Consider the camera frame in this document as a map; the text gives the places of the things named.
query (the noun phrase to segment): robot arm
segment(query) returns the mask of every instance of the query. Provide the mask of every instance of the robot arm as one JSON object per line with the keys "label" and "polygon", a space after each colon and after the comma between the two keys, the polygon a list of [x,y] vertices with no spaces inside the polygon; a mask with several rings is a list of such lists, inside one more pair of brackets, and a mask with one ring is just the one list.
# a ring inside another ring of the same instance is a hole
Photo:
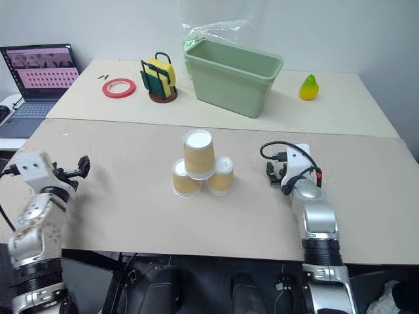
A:
{"label": "robot arm", "polygon": [[78,186],[77,181],[69,178],[85,178],[90,161],[87,156],[82,157],[78,170],[70,172],[56,166],[46,153],[32,152],[21,155],[9,169],[9,173],[20,174],[36,190],[9,239],[10,259],[17,274],[17,297],[12,301],[14,313],[75,310],[62,282],[62,228],[66,203]]}
{"label": "robot arm", "polygon": [[303,295],[309,313],[356,314],[354,296],[350,286],[348,268],[339,253],[339,234],[335,212],[326,202],[321,189],[321,170],[310,155],[307,144],[292,145],[268,159],[287,162],[277,178],[271,162],[266,173],[271,185],[280,184],[281,191],[291,197],[297,216],[304,249],[302,270],[305,276]]}

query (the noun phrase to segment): beige board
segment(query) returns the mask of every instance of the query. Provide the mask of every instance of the beige board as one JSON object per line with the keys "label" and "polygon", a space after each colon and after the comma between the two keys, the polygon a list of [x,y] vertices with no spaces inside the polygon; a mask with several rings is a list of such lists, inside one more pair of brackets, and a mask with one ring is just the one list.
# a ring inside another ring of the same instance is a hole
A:
{"label": "beige board", "polygon": [[[311,73],[282,70],[263,112],[252,119],[197,100],[192,80],[184,68],[183,62],[175,64],[177,99],[171,103],[155,103],[143,86],[139,61],[94,60],[48,117],[399,137],[357,74],[314,73],[320,85],[319,95],[312,101],[303,101],[298,97],[299,88]],[[122,99],[106,97],[101,90],[105,81],[98,80],[104,73],[109,74],[108,79],[131,79],[137,89]]]}
{"label": "beige board", "polygon": [[[402,140],[212,129],[215,153],[234,163],[234,191],[219,198],[203,188],[184,199],[173,192],[171,169],[187,130],[45,120],[24,152],[45,150],[68,169],[84,154],[92,162],[68,207],[64,247],[301,260],[289,198],[269,186],[259,156],[263,143],[282,140],[310,144],[338,217],[343,261],[419,264],[419,166]],[[31,195],[21,177],[0,181],[1,205],[13,222]],[[4,243],[10,231],[0,221]]]}

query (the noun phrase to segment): roll of red tape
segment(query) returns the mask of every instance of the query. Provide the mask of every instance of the roll of red tape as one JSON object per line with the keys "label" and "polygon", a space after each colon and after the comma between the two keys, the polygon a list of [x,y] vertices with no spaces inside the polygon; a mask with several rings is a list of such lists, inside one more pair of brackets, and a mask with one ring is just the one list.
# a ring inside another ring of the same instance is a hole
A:
{"label": "roll of red tape", "polygon": [[[110,88],[117,83],[128,83],[130,85],[130,87],[121,92],[121,93],[114,93],[110,91]],[[102,87],[102,92],[110,98],[124,98],[126,96],[131,95],[132,93],[134,93],[134,91],[136,90],[136,84],[132,81],[129,80],[127,78],[115,78],[113,80],[110,80],[108,83],[105,83]]]}

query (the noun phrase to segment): wire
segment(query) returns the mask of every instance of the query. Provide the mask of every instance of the wire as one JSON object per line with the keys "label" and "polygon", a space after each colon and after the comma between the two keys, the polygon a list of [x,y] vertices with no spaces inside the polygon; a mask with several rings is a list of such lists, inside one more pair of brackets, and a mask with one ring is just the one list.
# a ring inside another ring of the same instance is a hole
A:
{"label": "wire", "polygon": [[125,275],[126,275],[126,271],[128,270],[128,267],[129,267],[129,265],[130,265],[130,263],[131,263],[132,259],[133,259],[134,257],[136,257],[136,256],[137,256],[137,254],[138,254],[138,253],[134,253],[134,255],[132,255],[132,256],[130,257],[130,259],[127,261],[127,263],[125,264],[125,270],[124,270],[124,274],[125,274]]}
{"label": "wire", "polygon": [[[283,267],[285,266],[285,264],[282,264],[282,270],[281,270],[281,273],[282,273],[282,279],[284,278],[284,274],[283,274]],[[281,298],[281,295],[283,294],[283,292],[284,292],[284,290],[285,290],[285,288],[283,288],[282,290],[281,290],[281,292],[276,296],[276,299],[275,299],[275,302],[274,302],[274,314],[276,314],[276,304],[277,304],[277,302],[278,302],[278,299],[279,298]]]}
{"label": "wire", "polygon": [[[126,264],[125,264],[125,270],[124,270],[124,276],[125,276],[125,278],[126,278],[126,271],[128,270],[128,267],[130,266],[132,259],[134,257],[136,257],[137,254],[138,253],[134,253],[134,255],[132,255],[130,257],[130,259],[126,262]],[[128,284],[126,282],[125,282],[125,289],[126,289],[126,291],[125,291],[125,293],[126,293],[126,298],[125,298],[125,314],[127,314],[127,310],[128,310]]]}
{"label": "wire", "polygon": [[[3,172],[3,173],[0,173],[0,179],[1,179],[1,177],[2,177],[4,174],[5,174],[4,172]],[[15,231],[16,231],[16,228],[13,226],[12,222],[10,221],[10,219],[8,218],[8,216],[6,215],[5,211],[4,211],[4,210],[3,210],[3,208],[1,207],[1,204],[0,204],[0,213],[1,213],[1,215],[3,216],[4,220],[7,222],[7,224],[9,225],[10,229],[11,229],[13,232],[15,232]]]}
{"label": "wire", "polygon": [[125,314],[128,312],[128,286],[125,287]]}
{"label": "wire", "polygon": [[321,169],[317,166],[317,164],[316,164],[316,162],[314,161],[314,159],[309,155],[309,154],[307,154],[307,152],[304,150],[304,149],[302,149],[302,148],[300,148],[300,147],[298,147],[298,146],[296,146],[296,144],[293,144],[293,143],[290,143],[290,142],[285,142],[285,141],[273,141],[273,142],[268,142],[268,143],[266,143],[266,144],[264,144],[264,145],[262,145],[262,147],[261,147],[261,149],[260,149],[260,153],[261,153],[261,156],[263,157],[263,158],[265,158],[265,159],[270,159],[270,160],[277,160],[277,158],[275,158],[275,156],[267,156],[267,155],[265,155],[264,153],[263,153],[263,150],[266,148],[266,147],[268,147],[268,146],[271,146],[271,145],[287,145],[288,147],[291,147],[291,148],[293,148],[293,149],[295,149],[295,150],[297,150],[297,151],[299,151],[305,158],[307,158],[308,159],[308,161],[309,162],[311,162],[311,164],[313,165],[313,167],[309,167],[309,168],[307,168],[307,169],[305,169],[303,172],[301,172],[299,175],[297,175],[295,178],[297,178],[298,177],[298,179],[297,180],[299,180],[299,179],[301,179],[302,178],[302,176],[305,174],[305,173],[307,173],[307,172],[311,172],[311,171],[313,171],[313,170],[315,170],[316,171],[316,179],[317,179],[317,186],[319,187],[319,188],[321,188],[321,178],[323,177],[323,172],[321,171]]}
{"label": "wire", "polygon": [[275,299],[275,303],[274,303],[274,314],[276,314],[276,304],[277,304],[277,302],[278,302],[278,299],[279,299],[279,298],[281,298],[281,295],[283,294],[284,290],[282,290],[282,291],[278,294],[278,296],[276,297],[276,299]]}
{"label": "wire", "polygon": [[23,99],[23,96],[20,96],[19,100],[16,103],[13,103],[13,110],[16,110],[16,105],[19,103],[19,101],[21,101]]}
{"label": "wire", "polygon": [[119,303],[118,303],[118,307],[120,307],[120,305],[123,303],[123,301],[125,301],[124,299],[126,299],[126,289],[124,288],[124,294],[125,294],[125,298],[120,298]]}
{"label": "wire", "polygon": [[290,143],[290,142],[285,142],[285,141],[273,141],[273,142],[269,142],[269,143],[264,144],[261,147],[261,150],[260,150],[261,155],[262,155],[263,158],[275,160],[275,158],[273,156],[267,156],[267,155],[263,154],[263,150],[266,147],[271,146],[271,145],[287,145],[289,147],[292,147],[293,149],[299,151],[304,157],[306,157],[312,163],[312,165],[314,167],[317,167],[317,165],[316,165],[315,161],[313,160],[313,158],[309,154],[307,154],[304,149],[296,146],[296,144],[293,144],[293,143]]}

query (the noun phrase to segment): stacked paper cups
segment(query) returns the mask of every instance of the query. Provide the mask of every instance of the stacked paper cups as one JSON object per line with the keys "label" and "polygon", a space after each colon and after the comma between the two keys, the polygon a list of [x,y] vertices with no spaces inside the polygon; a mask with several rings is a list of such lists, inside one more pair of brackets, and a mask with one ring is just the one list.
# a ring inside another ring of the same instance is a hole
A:
{"label": "stacked paper cups", "polygon": [[196,129],[183,136],[185,158],[175,162],[172,169],[173,189],[183,198],[197,195],[202,181],[216,196],[230,194],[233,183],[233,163],[229,157],[215,158],[211,133]]}

